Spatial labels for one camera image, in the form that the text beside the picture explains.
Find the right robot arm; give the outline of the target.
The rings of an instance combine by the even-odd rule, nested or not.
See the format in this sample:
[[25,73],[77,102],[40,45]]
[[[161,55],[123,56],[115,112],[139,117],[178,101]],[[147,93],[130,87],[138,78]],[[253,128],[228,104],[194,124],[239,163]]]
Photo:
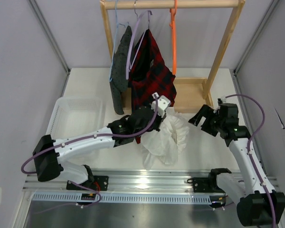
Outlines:
[[236,104],[222,103],[218,109],[203,105],[189,120],[201,130],[225,141],[236,159],[243,183],[234,179],[229,169],[212,169],[207,180],[211,191],[223,190],[235,203],[237,216],[244,227],[278,225],[285,209],[285,195],[276,191],[266,177],[256,156],[251,135],[246,126],[239,125]]

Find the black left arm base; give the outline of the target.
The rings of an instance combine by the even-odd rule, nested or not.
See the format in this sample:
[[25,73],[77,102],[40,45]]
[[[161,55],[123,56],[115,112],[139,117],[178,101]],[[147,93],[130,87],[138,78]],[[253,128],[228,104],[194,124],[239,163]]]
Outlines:
[[80,186],[84,187],[78,187],[77,185],[74,185],[72,182],[68,181],[66,184],[67,190],[86,190],[87,188],[96,190],[96,191],[107,191],[109,184],[109,176],[103,176],[103,175],[96,175],[94,176],[94,180],[87,180],[82,184],[79,184]]

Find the white pleated skirt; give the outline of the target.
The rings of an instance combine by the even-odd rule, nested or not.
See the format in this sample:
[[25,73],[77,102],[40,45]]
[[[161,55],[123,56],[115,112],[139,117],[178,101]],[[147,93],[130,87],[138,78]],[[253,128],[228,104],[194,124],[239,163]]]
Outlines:
[[189,131],[182,114],[176,112],[174,108],[169,108],[160,130],[147,132],[141,136],[143,167],[151,170],[156,161],[165,166],[175,165],[179,155],[186,149]]

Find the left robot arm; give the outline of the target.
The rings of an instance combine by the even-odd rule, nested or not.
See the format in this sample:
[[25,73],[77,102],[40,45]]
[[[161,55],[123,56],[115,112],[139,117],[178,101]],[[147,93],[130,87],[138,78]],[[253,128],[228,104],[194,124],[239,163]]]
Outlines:
[[142,106],[131,115],[115,120],[91,134],[56,140],[49,134],[44,135],[33,151],[37,179],[39,182],[47,182],[60,177],[88,190],[94,183],[91,168],[85,164],[71,163],[70,159],[132,143],[145,132],[159,131],[165,117],[164,108]]

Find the orange hanger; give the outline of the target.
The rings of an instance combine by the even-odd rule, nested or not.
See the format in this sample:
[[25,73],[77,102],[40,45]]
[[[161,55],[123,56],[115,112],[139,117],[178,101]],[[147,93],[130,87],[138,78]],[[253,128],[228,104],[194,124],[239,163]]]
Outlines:
[[176,38],[176,22],[175,16],[177,13],[177,0],[174,1],[174,8],[170,9],[171,21],[171,46],[172,46],[172,73],[176,75],[177,71],[177,38]]

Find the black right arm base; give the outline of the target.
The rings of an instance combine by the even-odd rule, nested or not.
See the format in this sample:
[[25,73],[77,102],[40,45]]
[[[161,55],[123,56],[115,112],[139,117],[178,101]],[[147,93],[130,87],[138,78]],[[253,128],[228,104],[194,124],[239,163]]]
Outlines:
[[216,180],[209,177],[195,177],[187,179],[195,193],[224,193],[224,190],[218,187]]

